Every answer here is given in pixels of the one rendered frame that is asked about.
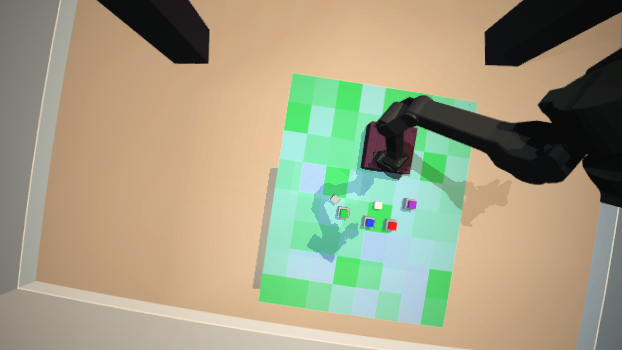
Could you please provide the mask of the red button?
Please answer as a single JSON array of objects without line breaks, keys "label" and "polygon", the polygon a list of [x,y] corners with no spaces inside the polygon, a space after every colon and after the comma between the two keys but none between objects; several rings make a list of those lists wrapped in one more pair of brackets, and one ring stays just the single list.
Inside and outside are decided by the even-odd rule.
[{"label": "red button", "polygon": [[397,221],[396,220],[386,219],[385,218],[385,224],[384,224],[384,229],[385,230],[396,232],[396,226],[397,226]]}]

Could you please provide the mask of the blue button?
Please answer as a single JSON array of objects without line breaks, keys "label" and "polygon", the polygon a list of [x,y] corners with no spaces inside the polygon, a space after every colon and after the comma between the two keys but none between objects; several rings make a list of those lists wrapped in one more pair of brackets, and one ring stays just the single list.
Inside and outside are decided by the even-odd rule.
[{"label": "blue button", "polygon": [[375,219],[376,218],[371,217],[371,216],[363,216],[362,226],[366,227],[366,228],[373,228],[374,229]]}]

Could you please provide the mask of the green button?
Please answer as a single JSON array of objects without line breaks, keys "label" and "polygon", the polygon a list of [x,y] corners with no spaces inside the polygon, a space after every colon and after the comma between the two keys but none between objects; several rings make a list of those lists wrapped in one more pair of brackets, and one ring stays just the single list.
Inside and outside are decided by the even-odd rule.
[{"label": "green button", "polygon": [[350,208],[348,208],[348,207],[338,206],[337,217],[348,219],[349,210],[350,210]]}]

